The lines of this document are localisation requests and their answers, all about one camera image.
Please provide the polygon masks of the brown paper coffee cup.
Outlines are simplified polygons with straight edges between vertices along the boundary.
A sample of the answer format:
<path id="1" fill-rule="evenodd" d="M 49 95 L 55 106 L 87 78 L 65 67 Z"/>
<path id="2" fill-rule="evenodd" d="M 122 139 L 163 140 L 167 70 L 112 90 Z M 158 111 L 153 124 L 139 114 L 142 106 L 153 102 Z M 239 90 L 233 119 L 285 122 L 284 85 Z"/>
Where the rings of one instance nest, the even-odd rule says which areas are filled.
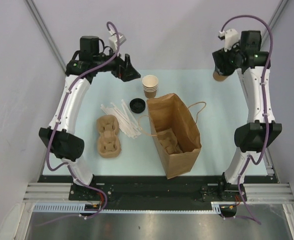
<path id="1" fill-rule="evenodd" d="M 216 71 L 213 72 L 213 79 L 218 81 L 218 82 L 223 82 L 227 78 L 228 78 L 228 76 L 219 75 Z"/>

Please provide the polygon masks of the pulp cup carrier tray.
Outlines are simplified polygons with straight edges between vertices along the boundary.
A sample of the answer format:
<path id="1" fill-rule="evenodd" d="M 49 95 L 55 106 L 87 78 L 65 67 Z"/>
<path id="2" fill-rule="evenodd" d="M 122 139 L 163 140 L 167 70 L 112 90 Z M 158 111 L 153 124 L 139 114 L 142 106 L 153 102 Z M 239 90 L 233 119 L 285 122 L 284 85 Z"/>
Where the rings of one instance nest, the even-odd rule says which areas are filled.
<path id="1" fill-rule="evenodd" d="M 97 151 L 105 159 L 115 158 L 121 153 L 118 137 L 119 123 L 114 115 L 104 115 L 97 119 L 96 129 L 99 133 Z"/>

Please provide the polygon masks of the brown paper bag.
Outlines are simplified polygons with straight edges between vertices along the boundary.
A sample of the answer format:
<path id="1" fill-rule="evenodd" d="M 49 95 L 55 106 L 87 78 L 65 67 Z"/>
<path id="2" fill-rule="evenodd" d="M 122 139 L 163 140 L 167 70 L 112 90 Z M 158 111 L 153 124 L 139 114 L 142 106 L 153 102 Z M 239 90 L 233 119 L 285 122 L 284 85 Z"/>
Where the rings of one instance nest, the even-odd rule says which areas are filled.
<path id="1" fill-rule="evenodd" d="M 197 118 L 193 118 L 190 108 L 207 103 L 199 101 L 186 106 L 175 93 L 147 100 L 147 117 L 150 133 L 141 131 L 153 138 L 167 179 L 188 173 L 192 170 L 201 151 L 201 137 Z"/>

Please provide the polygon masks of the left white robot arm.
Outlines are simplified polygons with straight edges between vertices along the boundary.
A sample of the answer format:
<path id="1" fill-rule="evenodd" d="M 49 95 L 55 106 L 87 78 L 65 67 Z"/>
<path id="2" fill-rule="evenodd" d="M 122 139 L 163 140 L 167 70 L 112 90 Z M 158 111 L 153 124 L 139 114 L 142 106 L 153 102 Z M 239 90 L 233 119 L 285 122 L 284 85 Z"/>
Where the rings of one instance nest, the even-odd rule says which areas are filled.
<path id="1" fill-rule="evenodd" d="M 66 66 L 64 90 L 57 110 L 48 127 L 39 130 L 39 137 L 46 146 L 46 165 L 54 172 L 67 166 L 80 194 L 87 200 L 97 195 L 97 187 L 91 184 L 93 174 L 82 158 L 84 140 L 75 136 L 77 116 L 84 96 L 98 73 L 110 72 L 123 82 L 141 77 L 132 66 L 130 55 L 121 57 L 120 46 L 126 41 L 122 33 L 109 38 L 109 53 L 105 54 L 104 41 L 97 36 L 82 36 L 80 49 Z"/>

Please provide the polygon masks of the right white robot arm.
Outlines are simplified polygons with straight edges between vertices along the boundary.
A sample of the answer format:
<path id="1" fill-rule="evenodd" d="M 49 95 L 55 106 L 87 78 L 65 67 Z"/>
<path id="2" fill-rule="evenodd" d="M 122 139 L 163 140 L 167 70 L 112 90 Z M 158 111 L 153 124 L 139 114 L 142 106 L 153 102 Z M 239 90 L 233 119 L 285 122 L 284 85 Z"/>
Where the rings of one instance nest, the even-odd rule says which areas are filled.
<path id="1" fill-rule="evenodd" d="M 213 52 L 213 78 L 222 82 L 234 72 L 238 74 L 248 107 L 247 123 L 234 133 L 236 152 L 222 175 L 217 188 L 218 197 L 228 201 L 243 196 L 246 168 L 253 158 L 262 161 L 266 148 L 279 136 L 282 125 L 272 112 L 269 76 L 271 52 L 262 51 L 262 37 L 258 30 L 238 33 L 235 29 L 222 30 L 218 35 L 224 47 Z"/>

